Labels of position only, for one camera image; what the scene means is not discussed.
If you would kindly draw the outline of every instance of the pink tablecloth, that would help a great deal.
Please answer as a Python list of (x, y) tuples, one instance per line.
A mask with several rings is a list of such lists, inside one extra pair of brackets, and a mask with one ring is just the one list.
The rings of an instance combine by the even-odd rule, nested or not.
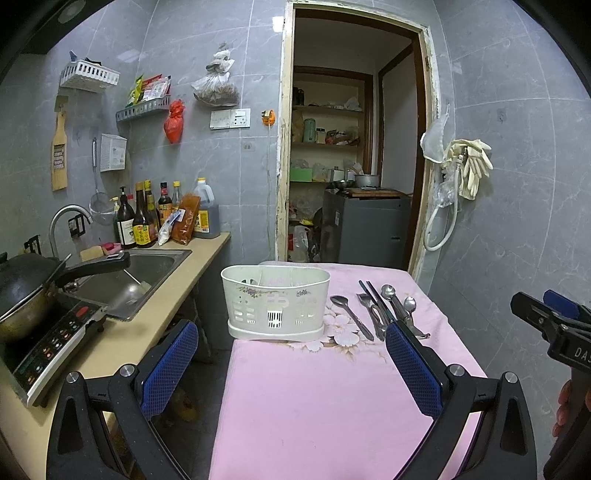
[[(315, 265), (329, 295), (349, 298), (373, 332), (358, 280), (390, 283), (417, 300), (414, 321), (447, 363), (484, 372), (444, 314), (410, 275), (358, 265)], [(478, 421), (472, 414), (441, 479), (453, 478)], [(287, 343), (236, 340), (213, 450), (210, 480), (387, 480), (404, 466), (431, 418), (422, 415), (383, 342), (313, 352)]]

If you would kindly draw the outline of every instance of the metal screw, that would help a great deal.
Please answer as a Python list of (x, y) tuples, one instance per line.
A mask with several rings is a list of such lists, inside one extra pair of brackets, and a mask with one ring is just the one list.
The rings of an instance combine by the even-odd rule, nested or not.
[(454, 377), (462, 377), (466, 373), (464, 367), (458, 364), (451, 364), (449, 366), (449, 371), (452, 373)]
[(135, 367), (131, 364), (124, 365), (119, 369), (119, 375), (121, 375), (122, 377), (130, 377), (134, 374), (134, 372)]
[(505, 374), (505, 380), (507, 380), (509, 383), (517, 383), (518, 378), (513, 372), (507, 372)]
[(70, 372), (66, 375), (66, 381), (68, 383), (74, 383), (80, 378), (80, 374), (78, 372)]

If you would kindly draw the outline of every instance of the white wall basket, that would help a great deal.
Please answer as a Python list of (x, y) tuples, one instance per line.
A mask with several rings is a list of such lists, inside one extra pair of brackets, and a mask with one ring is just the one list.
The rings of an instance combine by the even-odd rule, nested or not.
[(100, 93), (119, 82), (119, 72), (86, 60), (71, 61), (61, 71), (60, 87)]

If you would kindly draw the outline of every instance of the label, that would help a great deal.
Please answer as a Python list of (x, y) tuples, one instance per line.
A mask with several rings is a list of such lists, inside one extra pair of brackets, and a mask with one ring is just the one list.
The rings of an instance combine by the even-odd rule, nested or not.
[(150, 227), (148, 225), (134, 225), (135, 243), (138, 245), (148, 245), (150, 240)]
[(164, 205), (160, 205), (160, 225), (164, 225), (166, 219), (170, 216), (173, 212), (173, 204), (172, 203), (165, 203)]
[(199, 210), (199, 213), (195, 217), (195, 228), (193, 229), (197, 233), (209, 233), (209, 215), (207, 210)]
[(124, 245), (133, 245), (135, 243), (133, 220), (117, 222), (119, 238)]
[(109, 160), (109, 168), (111, 170), (123, 170), (125, 168), (125, 147), (114, 145), (111, 149), (111, 158)]

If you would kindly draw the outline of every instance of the condiment bottle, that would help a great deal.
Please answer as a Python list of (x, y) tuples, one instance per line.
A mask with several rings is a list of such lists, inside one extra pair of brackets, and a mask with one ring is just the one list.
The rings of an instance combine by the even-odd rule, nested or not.
[(160, 225), (164, 225), (166, 219), (173, 212), (173, 200), (168, 196), (168, 184), (165, 181), (160, 182), (158, 210), (160, 211)]
[(137, 211), (133, 221), (135, 243), (140, 248), (148, 248), (156, 240), (156, 230), (146, 207), (144, 182), (139, 181), (135, 184), (135, 197), (137, 202)]
[(135, 247), (134, 237), (134, 217), (135, 212), (125, 194), (125, 187), (121, 187), (121, 197), (119, 197), (121, 206), (117, 211), (117, 230), (119, 231), (119, 238), (121, 239), (121, 247), (133, 248)]

